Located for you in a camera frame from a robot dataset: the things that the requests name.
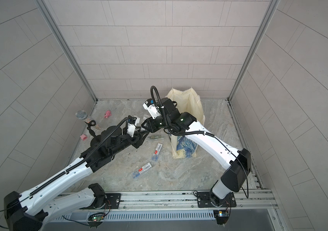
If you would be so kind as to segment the green compass set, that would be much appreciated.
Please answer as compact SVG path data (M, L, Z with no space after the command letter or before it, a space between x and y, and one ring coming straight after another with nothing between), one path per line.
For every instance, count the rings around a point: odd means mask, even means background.
M163 140L165 136L163 134L151 134L148 138L150 140Z

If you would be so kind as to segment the compass set red label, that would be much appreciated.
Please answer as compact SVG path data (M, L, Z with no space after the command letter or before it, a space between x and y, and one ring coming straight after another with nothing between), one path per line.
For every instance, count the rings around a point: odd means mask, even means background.
M161 143L158 143L156 148L155 148L155 151L153 153L153 156L152 156L152 161L156 162L159 158L159 155L160 155L160 151L162 149L163 145Z

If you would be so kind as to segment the compass set red bottom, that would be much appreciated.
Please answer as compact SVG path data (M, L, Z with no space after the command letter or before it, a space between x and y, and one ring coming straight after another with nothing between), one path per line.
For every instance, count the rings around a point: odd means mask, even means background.
M138 178L140 175L142 175L143 173L145 173L146 171L148 171L149 169L152 168L152 165L150 162L146 163L145 165L143 165L142 167L136 169L133 173L132 173L132 177L133 179Z

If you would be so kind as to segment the cream canvas tote bag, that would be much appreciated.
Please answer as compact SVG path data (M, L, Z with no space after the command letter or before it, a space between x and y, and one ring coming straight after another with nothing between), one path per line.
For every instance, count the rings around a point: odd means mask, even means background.
M189 115L192 115L198 122L204 124L205 116L201 98L193 88L184 91L172 88L167 94L167 98L176 102L176 108L181 114L184 114L180 116L184 121L180 122L177 119L180 127L179 133L185 133L193 121ZM171 137L171 146L174 159L197 157L196 150L198 144L185 136Z

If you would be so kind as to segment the compass set grey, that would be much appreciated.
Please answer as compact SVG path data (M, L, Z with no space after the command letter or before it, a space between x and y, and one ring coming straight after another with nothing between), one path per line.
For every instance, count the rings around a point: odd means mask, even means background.
M143 115L142 123L144 124L148 118L150 118L150 115Z

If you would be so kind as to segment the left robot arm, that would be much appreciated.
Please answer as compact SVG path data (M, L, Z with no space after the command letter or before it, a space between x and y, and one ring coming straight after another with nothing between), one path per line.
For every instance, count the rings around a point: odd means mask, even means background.
M95 135L90 148L48 180L22 193L9 193L4 198L4 217L8 229L38 231L47 222L76 209L111 208L111 201L98 183L64 198L56 197L110 163L125 148L139 148L152 132L152 119L145 120L140 126L135 125L137 121L136 117L125 117L118 125Z

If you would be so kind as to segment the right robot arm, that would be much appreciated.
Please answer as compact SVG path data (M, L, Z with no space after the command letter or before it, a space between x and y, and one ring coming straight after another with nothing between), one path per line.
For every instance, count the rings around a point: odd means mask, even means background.
M142 126L151 133L163 129L172 136L184 136L197 143L216 159L225 172L209 192L211 203L220 207L230 205L227 196L239 192L248 183L251 170L251 154L247 149L238 150L210 133L196 117L188 112L181 113L168 98L160 98L155 86L151 86L151 98L144 103L150 118Z

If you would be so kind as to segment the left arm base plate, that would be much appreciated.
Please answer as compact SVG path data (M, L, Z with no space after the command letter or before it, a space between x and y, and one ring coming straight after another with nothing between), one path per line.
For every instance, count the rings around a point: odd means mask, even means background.
M118 209L121 201L120 193L106 193L95 198L88 209Z

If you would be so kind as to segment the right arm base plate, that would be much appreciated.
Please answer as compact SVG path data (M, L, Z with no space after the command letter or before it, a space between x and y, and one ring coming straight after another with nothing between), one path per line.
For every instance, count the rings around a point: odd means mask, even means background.
M224 199L218 199L210 192L193 191L193 195L197 198L199 208L235 208L237 207L233 192L226 195Z

